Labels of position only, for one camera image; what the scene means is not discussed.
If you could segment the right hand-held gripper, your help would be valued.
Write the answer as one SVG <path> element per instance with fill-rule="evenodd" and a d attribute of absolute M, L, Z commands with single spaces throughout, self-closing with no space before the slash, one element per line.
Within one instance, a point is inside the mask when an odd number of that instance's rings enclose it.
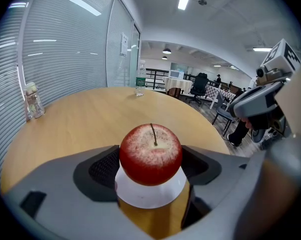
<path fill-rule="evenodd" d="M 282 39 L 256 70 L 256 86 L 242 93 L 229 105 L 233 117 L 250 118 L 254 127 L 251 131 L 253 142 L 261 142 L 265 133 L 279 138 L 291 134 L 289 123 L 275 96 L 290 82 L 300 66 L 299 57 Z"/>

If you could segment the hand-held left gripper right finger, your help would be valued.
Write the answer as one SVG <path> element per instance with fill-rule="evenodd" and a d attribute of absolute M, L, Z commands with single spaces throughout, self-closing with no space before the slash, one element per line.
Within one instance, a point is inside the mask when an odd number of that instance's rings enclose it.
<path fill-rule="evenodd" d="M 238 214 L 223 203 L 236 187 L 248 158 L 182 146 L 186 187 L 155 210 L 155 238 L 232 240 Z"/>

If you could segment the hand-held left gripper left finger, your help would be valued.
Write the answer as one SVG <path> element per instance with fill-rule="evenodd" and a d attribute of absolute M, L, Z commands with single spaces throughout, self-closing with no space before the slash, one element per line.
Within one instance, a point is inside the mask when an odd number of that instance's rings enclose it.
<path fill-rule="evenodd" d="M 114 145 L 49 160 L 8 190 L 4 201 L 40 240 L 147 240 L 120 210 L 119 150 Z"/>

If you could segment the person's right hand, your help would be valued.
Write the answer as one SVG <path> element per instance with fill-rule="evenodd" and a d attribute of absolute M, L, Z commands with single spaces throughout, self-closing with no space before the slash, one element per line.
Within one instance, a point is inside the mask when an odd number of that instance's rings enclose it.
<path fill-rule="evenodd" d="M 247 128 L 247 129 L 253 129 L 253 126 L 252 126 L 252 124 L 251 124 L 251 122 L 249 121 L 249 119 L 248 118 L 241 118 L 241 121 L 245 124 L 245 127 Z"/>

